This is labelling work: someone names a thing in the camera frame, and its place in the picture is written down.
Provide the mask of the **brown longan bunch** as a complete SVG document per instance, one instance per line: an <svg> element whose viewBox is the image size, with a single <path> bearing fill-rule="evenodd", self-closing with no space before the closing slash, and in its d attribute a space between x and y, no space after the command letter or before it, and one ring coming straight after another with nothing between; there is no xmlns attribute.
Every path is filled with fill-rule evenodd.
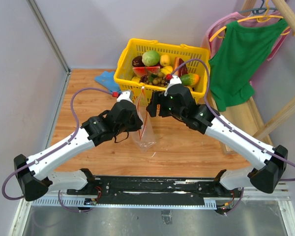
<svg viewBox="0 0 295 236"><path fill-rule="evenodd" d="M159 73L151 73L148 76L147 82L151 86L157 86L157 87L166 87L169 82L166 80L166 75L162 72Z"/></svg>

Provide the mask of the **clear zip top bag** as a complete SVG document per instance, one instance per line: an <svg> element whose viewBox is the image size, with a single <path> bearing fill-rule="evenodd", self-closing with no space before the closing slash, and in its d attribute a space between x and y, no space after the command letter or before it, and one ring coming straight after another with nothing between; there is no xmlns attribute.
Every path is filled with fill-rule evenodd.
<svg viewBox="0 0 295 236"><path fill-rule="evenodd" d="M131 133L130 137L141 152L146 152L156 144L156 139L150 122L149 113L146 111L148 99L144 86L141 88L141 92L135 100L135 105L138 116L143 124L141 125L141 129Z"/></svg>

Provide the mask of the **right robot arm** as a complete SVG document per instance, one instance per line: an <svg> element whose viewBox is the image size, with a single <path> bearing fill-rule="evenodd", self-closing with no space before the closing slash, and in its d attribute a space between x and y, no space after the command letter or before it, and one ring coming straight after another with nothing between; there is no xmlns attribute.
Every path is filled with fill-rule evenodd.
<svg viewBox="0 0 295 236"><path fill-rule="evenodd" d="M282 145L272 147L243 132L206 104L197 104L191 91L181 84L166 91L154 91L147 111L151 117L174 117L188 128L217 139L243 156L250 166L222 170L213 184L214 193L223 197L230 190L255 187L272 193L286 169L288 151Z"/></svg>

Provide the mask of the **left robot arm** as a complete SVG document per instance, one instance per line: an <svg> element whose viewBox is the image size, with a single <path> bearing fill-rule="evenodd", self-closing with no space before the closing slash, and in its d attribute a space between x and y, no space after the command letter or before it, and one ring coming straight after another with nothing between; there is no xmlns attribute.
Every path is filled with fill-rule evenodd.
<svg viewBox="0 0 295 236"><path fill-rule="evenodd" d="M83 122L77 134L71 134L35 155L25 157L19 154L14 158L14 168L18 171L16 178L26 201L59 190L66 190L69 194L93 194L97 182L89 169L75 172L54 170L77 154L116 140L120 133L138 131L142 125L136 106L128 100L121 100L111 110Z"/></svg>

